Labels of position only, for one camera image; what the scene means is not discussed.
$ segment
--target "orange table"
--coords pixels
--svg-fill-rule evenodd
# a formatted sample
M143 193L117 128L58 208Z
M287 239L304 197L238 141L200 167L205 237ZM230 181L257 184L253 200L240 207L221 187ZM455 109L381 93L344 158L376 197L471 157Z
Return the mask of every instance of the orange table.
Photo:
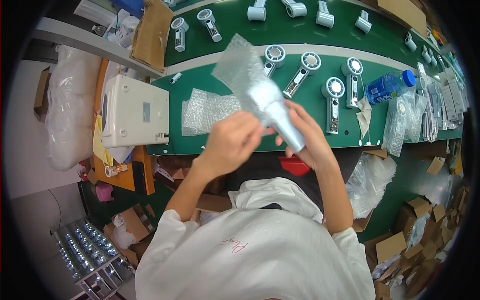
M101 97L102 97L102 86L103 80L105 77L105 72L107 71L108 60L103 59L102 64L100 65L100 72L98 74L98 80L96 83L95 91L95 105L94 112L100 109ZM135 191L135 186L133 184L133 172L132 164L128 163L127 170L118 173L117 176L112 176L108 178L105 175L105 167L100 158L93 155L95 174L98 180L115 185L130 191ZM155 192L155 187L153 184L153 172L152 172L152 158L147 155L146 146L136 146L132 151L132 161L139 161L144 164L144 174L145 174L145 185L147 195L153 194Z

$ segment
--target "hand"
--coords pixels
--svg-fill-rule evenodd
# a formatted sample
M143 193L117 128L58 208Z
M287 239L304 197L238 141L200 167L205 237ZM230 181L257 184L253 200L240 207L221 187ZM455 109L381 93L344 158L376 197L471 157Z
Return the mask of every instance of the hand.
M325 160L333 159L336 161L335 156L325 139L322 128L317 122L305 111L303 106L285 100L285 105L290 109L288 113L293 125L303 134L306 147L303 148L297 155L300 159L312 169L316 169L317 166L322 165ZM275 144L280 146L283 139L280 136L275 138ZM292 157L293 151L287 146L285 149L285 155Z
M205 150L193 160L192 168L208 182L235 171L258 147L264 130L251 113L237 111L213 125Z

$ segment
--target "left hand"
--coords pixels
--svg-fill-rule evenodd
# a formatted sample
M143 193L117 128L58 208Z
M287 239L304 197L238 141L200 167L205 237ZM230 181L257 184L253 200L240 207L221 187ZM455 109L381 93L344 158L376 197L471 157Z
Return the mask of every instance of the left hand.
M258 147L264 130L251 113L237 111L213 125L205 150L193 160L192 168L207 182L235 171Z

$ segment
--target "blue bottle cap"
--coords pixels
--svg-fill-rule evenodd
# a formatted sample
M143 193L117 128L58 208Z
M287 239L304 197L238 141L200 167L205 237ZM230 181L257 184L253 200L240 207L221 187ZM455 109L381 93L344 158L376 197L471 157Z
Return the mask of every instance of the blue bottle cap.
M415 76L413 75L412 71L410 70L403 71L402 78L407 86L415 85Z

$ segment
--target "green workbench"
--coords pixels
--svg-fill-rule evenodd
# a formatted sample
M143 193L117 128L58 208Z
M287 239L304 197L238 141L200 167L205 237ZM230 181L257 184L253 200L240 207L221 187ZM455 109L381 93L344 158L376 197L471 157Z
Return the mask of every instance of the green workbench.
M318 1L303 0L302 2L307 6L307 15L290 18L280 0L267 1L265 22L247 19L247 8L253 5L254 0L220 1L179 14L176 17L183 17L190 26L189 31L185 33L186 49L184 52L177 52L174 49L175 34L171 29L165 54L165 66L221 52L227 47L235 33L244 37L254 46L306 43L352 48L389 57L414 68L417 68L418 61L424 63L421 57L422 46L426 45L427 48L431 48L417 34L412 33L417 50L411 52L404 44L407 28L360 5L344 0L329 1L328 9L335 16L335 25L329 29L317 25L315 22ZM197 20L197 13L205 8L212 10L216 19L215 24L222 35L222 40L218 43L212 41L207 29ZM372 23L372 29L368 34L355 27L361 10L366 10L370 14L369 21ZM435 49L433 52L435 56L438 55ZM438 73L438 68L426 66L426 73L434 76Z
M322 59L322 66L314 75L305 79L301 87L296 91L292 100L302 104L320 126L325 128L326 100L320 92L321 86L332 76L336 76L342 79L342 81L345 81L345 77L340 71L340 66L345 63L346 58L325 55L320 55L320 58ZM369 61L362 61L362 64L364 69L362 78L365 84L377 79L389 71L395 70L391 67ZM170 92L170 143L169 145L148 145L147 153L149 155L201 153L201 147L205 145L208 136L206 134L197 136L181 135L181 103L182 101L190 99L193 88L219 95L231 94L231 91L223 85L223 83L210 74L214 66L214 64L211 64L183 71L182 77L175 84L169 83L172 76L167 76L152 82L152 85ZM299 66L300 55L287 55L284 66L275 70L272 79L278 84L280 89L283 90L290 82ZM332 148L354 147L359 145L360 128L355 115L359 110L347 108L345 99L345 95L340 98L339 134L325 133L326 139ZM373 145L377 144L378 140L382 143L387 109L388 103L372 106L370 140ZM460 136L461 131L459 130L440 131L437 140L458 138ZM368 137L365 137L362 144L365 145L367 141ZM285 145L281 147L275 146L274 136L266 136L263 138L257 151L279 151L284 149Z

